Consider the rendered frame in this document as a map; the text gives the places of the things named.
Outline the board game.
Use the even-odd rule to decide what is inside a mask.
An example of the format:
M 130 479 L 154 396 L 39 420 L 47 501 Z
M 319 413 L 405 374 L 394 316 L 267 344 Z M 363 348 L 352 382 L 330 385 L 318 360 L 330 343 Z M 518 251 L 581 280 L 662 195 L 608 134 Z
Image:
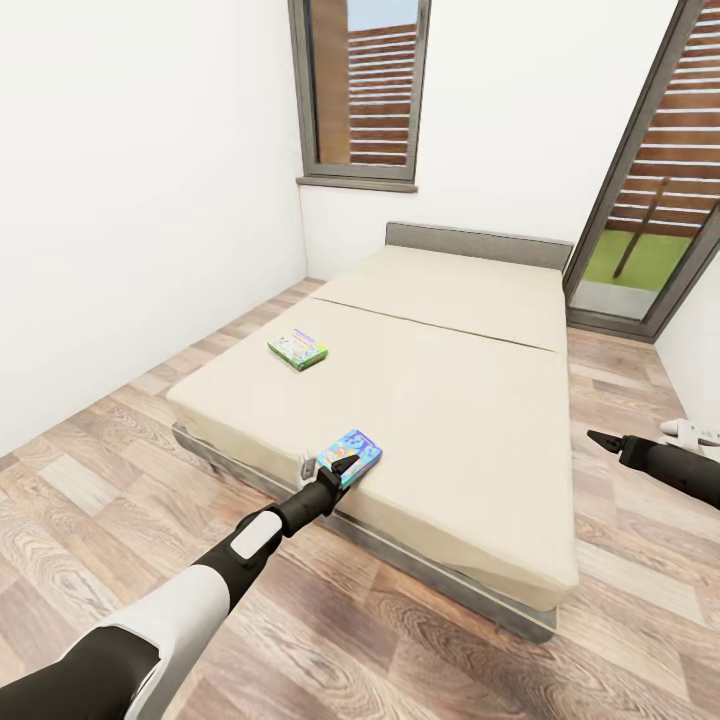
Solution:
M 346 489 L 351 482 L 354 482 L 379 460 L 383 456 L 383 450 L 355 428 L 350 430 L 344 438 L 336 441 L 332 446 L 320 453 L 316 459 L 317 466 L 318 468 L 327 467 L 327 469 L 331 469 L 333 461 L 351 455 L 358 455 L 359 459 L 341 475 L 342 481 L 339 488 L 342 489 Z
M 298 371 L 328 355 L 328 349 L 297 328 L 267 342 L 268 347 Z

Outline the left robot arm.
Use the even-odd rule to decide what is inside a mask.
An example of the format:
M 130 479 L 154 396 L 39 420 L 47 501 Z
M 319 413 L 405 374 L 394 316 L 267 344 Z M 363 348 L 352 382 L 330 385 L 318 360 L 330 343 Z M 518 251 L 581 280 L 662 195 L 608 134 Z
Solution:
M 158 590 L 84 633 L 56 664 L 0 687 L 0 720 L 161 720 L 282 536 L 328 517 L 358 455 L 317 466 L 300 452 L 299 492 L 245 516 L 228 537 Z

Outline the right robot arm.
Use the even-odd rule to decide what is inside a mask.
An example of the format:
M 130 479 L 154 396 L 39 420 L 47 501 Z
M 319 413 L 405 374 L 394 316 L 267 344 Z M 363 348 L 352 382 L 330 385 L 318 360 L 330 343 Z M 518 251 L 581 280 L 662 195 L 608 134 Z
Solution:
M 620 464 L 646 472 L 720 511 L 720 463 L 694 453 L 698 445 L 720 447 L 720 429 L 686 419 L 661 423 L 660 429 L 665 436 L 657 442 L 593 430 L 587 431 L 587 436 L 611 453 L 622 451 Z

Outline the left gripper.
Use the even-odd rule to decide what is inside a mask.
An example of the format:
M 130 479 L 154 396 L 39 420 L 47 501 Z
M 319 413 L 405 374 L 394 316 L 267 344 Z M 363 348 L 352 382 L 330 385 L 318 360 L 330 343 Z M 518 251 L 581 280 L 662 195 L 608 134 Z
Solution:
M 293 495 L 306 507 L 309 523 L 315 521 L 319 515 L 328 517 L 333 512 L 335 502 L 338 502 L 348 492 L 348 488 L 339 488 L 342 481 L 341 475 L 358 459 L 358 455 L 351 455 L 333 461 L 331 469 L 317 468 L 316 481 Z

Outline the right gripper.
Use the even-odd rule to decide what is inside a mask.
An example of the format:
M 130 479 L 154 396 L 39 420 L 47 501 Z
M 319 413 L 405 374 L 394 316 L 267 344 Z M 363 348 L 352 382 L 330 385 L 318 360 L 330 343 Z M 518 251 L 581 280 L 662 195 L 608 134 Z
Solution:
M 688 472 L 704 460 L 712 460 L 676 445 L 663 445 L 635 435 L 615 437 L 600 431 L 587 431 L 587 436 L 611 453 L 622 454 L 619 463 L 659 480 L 691 496 Z

